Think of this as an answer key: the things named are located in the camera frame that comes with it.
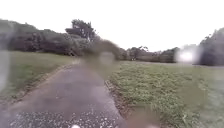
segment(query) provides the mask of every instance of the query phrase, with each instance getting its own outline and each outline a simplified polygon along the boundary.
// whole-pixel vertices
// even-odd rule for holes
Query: grass verge
[[[72,62],[68,56],[32,53],[32,52],[8,52],[9,70],[5,88],[1,92],[1,99],[17,99],[24,95],[46,73]]]
[[[215,128],[224,125],[220,123],[224,87],[219,86],[224,81],[217,79],[222,71],[219,67],[121,62],[110,81],[129,110],[149,110],[162,126]],[[221,99],[212,102],[217,96]]]

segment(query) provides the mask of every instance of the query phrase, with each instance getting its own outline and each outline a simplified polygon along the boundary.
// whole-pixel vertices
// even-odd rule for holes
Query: foliage
[[[120,60],[128,60],[128,54],[127,51],[123,48],[119,48],[119,53],[120,53]]]
[[[14,23],[8,20],[0,20],[0,49],[7,48],[7,44],[14,32]]]
[[[100,52],[108,51],[113,53],[116,59],[124,59],[124,50],[120,51],[119,47],[113,42],[97,36],[91,24],[81,20],[74,20],[72,23],[74,29],[85,29],[82,34],[57,33],[49,29],[38,30],[32,25],[11,21],[1,23],[0,30],[3,30],[9,23],[12,24],[13,32],[8,34],[3,31],[0,38],[1,44],[7,46],[9,50],[47,52],[72,56],[99,55]],[[4,34],[12,36],[6,41]]]
[[[203,50],[199,64],[224,65],[224,28],[207,36],[199,46]]]
[[[149,52],[147,47],[132,47],[127,50],[129,60],[174,63],[174,56],[178,48],[168,49],[163,52]]]
[[[91,23],[86,23],[83,20],[73,20],[72,28],[66,28],[65,31],[68,34],[79,35],[81,38],[93,40],[96,36],[95,30]]]

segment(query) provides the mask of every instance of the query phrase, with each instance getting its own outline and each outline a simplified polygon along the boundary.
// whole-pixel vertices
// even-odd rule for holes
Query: path
[[[58,71],[0,115],[1,128],[115,128],[123,123],[103,79],[79,65]]]

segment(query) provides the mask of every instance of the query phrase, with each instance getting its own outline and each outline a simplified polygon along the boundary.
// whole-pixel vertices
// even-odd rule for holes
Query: lawn
[[[120,62],[110,81],[130,110],[149,110],[163,126],[224,126],[224,69]]]
[[[9,57],[9,73],[6,86],[0,95],[1,99],[7,100],[19,98],[32,89],[35,82],[46,73],[72,61],[68,56],[32,52],[8,52],[5,57]]]

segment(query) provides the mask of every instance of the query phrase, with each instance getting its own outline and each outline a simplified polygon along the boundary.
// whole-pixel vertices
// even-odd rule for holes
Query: sky
[[[223,0],[0,0],[0,18],[65,32],[73,19],[122,48],[198,44],[224,27]]]

